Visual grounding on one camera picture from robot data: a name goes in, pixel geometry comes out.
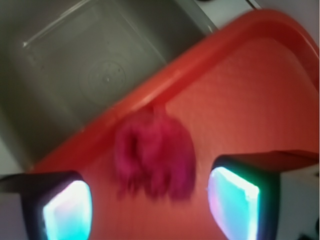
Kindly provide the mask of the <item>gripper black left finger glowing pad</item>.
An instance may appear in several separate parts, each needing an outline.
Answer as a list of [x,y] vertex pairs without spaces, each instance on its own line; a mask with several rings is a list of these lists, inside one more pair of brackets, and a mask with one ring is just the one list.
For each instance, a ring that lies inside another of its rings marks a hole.
[[87,240],[92,219],[91,190],[76,171],[0,177],[2,240]]

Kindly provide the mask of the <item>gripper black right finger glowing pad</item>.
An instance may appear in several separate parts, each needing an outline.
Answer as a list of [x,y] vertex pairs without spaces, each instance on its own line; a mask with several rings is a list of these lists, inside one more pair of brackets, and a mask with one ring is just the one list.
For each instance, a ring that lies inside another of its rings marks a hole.
[[208,176],[210,212],[228,240],[317,240],[319,154],[223,154]]

